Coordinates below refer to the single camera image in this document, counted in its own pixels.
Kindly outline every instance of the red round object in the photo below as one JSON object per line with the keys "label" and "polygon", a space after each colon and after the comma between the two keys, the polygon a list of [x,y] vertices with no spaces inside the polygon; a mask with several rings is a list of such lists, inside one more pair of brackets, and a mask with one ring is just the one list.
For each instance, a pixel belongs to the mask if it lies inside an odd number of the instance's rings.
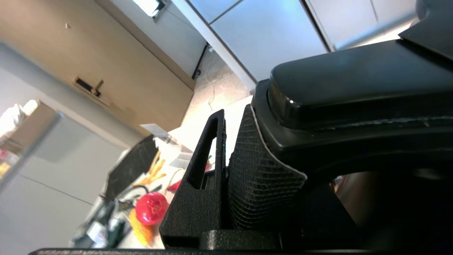
{"label": "red round object", "polygon": [[169,204],[159,192],[152,192],[141,197],[135,205],[137,220],[143,225],[154,225],[162,221]]}

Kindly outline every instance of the gray cabinet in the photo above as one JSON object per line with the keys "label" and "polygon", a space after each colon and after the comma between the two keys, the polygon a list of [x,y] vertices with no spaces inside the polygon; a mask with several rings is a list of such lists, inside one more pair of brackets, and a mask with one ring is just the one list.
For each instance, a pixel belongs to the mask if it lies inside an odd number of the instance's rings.
{"label": "gray cabinet", "polygon": [[208,22],[213,22],[239,0],[189,0],[200,15]]}
{"label": "gray cabinet", "polygon": [[330,45],[348,40],[377,26],[370,1],[310,0],[313,15],[318,19]]}
{"label": "gray cabinet", "polygon": [[258,81],[278,64],[327,52],[299,0],[244,0],[212,28]]}
{"label": "gray cabinet", "polygon": [[414,16],[417,0],[372,0],[379,24],[398,22]]}
{"label": "gray cabinet", "polygon": [[62,118],[0,192],[0,254],[68,247],[121,152]]}
{"label": "gray cabinet", "polygon": [[62,118],[22,167],[21,175],[93,203],[122,150]]}
{"label": "gray cabinet", "polygon": [[331,49],[344,49],[383,34],[414,17],[416,0],[309,0]]}

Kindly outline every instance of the door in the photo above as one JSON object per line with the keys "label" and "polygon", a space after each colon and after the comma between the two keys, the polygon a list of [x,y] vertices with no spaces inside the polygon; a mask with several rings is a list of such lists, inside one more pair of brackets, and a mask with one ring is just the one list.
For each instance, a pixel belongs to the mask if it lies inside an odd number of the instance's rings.
{"label": "door", "polygon": [[[180,126],[193,92],[94,0],[4,0],[3,40],[117,118],[138,125]],[[110,104],[74,85],[79,77]]]}

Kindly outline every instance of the black plastic bracket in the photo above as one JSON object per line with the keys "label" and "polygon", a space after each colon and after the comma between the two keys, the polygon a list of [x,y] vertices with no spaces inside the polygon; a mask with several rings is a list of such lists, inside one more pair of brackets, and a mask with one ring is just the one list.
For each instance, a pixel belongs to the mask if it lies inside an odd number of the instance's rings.
{"label": "black plastic bracket", "polygon": [[[216,164],[205,174],[211,143],[217,138]],[[198,248],[203,232],[222,228],[222,184],[226,179],[224,111],[211,115],[197,148],[169,206],[159,231],[166,249]]]}

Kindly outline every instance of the black cable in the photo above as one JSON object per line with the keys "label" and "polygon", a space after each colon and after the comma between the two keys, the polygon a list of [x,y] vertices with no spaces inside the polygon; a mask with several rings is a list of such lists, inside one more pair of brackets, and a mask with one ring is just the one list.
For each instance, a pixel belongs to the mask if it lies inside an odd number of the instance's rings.
{"label": "black cable", "polygon": [[208,47],[209,47],[209,43],[206,43],[206,45],[204,45],[203,51],[201,52],[201,56],[198,59],[198,63],[197,63],[197,66],[195,67],[195,71],[192,74],[192,80],[195,80],[195,77],[197,76],[197,71],[200,69],[201,61],[203,60],[203,56],[206,53],[206,49]]}
{"label": "black cable", "polygon": [[157,187],[155,187],[154,189],[152,189],[152,190],[150,191],[150,193],[158,192],[158,191],[160,191],[160,189],[162,189],[162,184],[159,185],[159,186],[157,186]]}
{"label": "black cable", "polygon": [[146,191],[146,194],[149,193],[149,190],[148,190],[148,188],[147,188],[146,186],[137,185],[137,186],[133,186],[132,188],[123,191],[123,192],[117,197],[117,199],[119,200],[120,198],[123,198],[124,196],[126,196],[126,195],[129,194],[131,191],[133,191],[133,190],[135,190],[135,189],[137,189],[137,188],[142,188],[142,189],[144,189],[144,190]]}

